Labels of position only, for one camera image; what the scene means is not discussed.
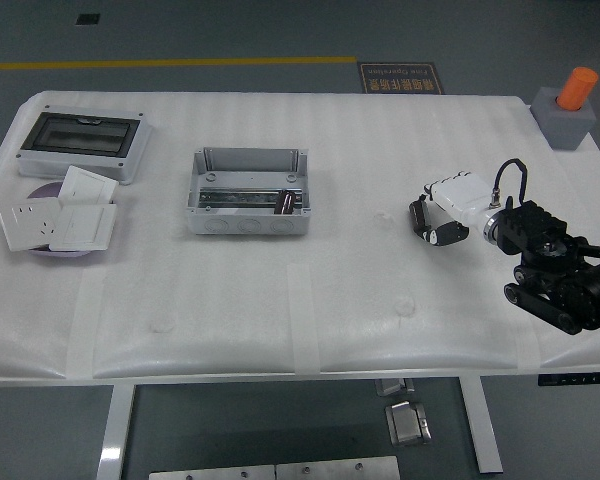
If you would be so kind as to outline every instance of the gray floor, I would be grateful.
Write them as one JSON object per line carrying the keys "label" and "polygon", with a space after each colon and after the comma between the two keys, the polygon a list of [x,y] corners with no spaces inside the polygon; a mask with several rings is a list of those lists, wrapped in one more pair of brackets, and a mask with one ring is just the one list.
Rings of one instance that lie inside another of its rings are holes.
{"label": "gray floor", "polygon": [[[98,26],[73,26],[92,12],[102,14]],[[0,62],[331,55],[433,61],[447,94],[530,103],[576,66],[600,74],[600,0],[0,2]],[[43,90],[359,93],[361,84],[354,64],[0,71],[0,143],[17,108]],[[600,147],[600,82],[590,98]],[[600,478],[600,386],[538,388],[531,377],[484,384],[503,478]],[[435,419],[435,443],[396,453],[404,478],[477,478],[457,382],[417,387]],[[394,451],[370,382],[244,386],[242,395],[234,388],[141,389],[126,478]],[[109,396],[100,388],[0,389],[0,478],[94,478]],[[262,405],[271,399],[296,408],[267,417]],[[200,420],[222,412],[231,423]],[[271,440],[279,441],[267,447]]]}

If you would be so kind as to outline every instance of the white table surface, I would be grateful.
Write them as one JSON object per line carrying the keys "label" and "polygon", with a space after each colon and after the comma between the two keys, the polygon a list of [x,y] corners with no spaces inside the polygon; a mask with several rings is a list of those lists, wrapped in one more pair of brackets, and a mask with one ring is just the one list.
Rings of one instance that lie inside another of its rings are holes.
{"label": "white table surface", "polygon": [[[571,337],[506,301],[517,257],[475,232],[436,249],[410,231],[425,183],[490,183],[519,157],[527,198],[600,244],[595,143],[553,152],[518,98],[43,92],[0,149],[0,202],[48,182],[15,161],[48,104],[142,111],[154,131],[116,190],[108,251],[12,253],[0,227],[0,384],[600,370],[600,330]],[[309,234],[190,233],[203,146],[308,149]],[[504,193],[518,181],[507,171]]]}

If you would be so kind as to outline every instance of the orange cylinder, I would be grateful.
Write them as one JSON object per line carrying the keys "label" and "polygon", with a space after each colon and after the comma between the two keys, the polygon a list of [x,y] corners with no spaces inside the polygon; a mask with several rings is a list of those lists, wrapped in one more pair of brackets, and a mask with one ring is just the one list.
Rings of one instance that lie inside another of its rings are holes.
{"label": "orange cylinder", "polygon": [[598,74],[590,68],[578,67],[574,69],[556,102],[564,110],[572,112],[580,110],[597,81]]}

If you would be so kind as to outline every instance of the metal bracket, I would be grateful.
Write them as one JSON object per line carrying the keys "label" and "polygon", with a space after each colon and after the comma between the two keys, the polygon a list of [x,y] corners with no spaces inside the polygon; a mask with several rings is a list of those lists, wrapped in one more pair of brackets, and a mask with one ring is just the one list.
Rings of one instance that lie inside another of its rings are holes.
{"label": "metal bracket", "polygon": [[394,447],[431,442],[431,433],[421,403],[402,402],[385,409]]}
{"label": "metal bracket", "polygon": [[416,389],[411,378],[378,378],[376,380],[376,392],[381,397],[395,393],[413,393]]}

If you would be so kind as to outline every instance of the metal plate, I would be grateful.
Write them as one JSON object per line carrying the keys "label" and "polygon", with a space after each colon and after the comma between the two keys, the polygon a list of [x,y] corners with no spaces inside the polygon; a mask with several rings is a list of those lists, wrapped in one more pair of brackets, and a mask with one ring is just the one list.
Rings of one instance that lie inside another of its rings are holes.
{"label": "metal plate", "polygon": [[184,470],[160,472],[149,475],[149,480],[276,480],[273,465],[252,467],[213,468],[207,470]]}
{"label": "metal plate", "polygon": [[277,480],[400,480],[396,457],[288,463],[276,473]]}

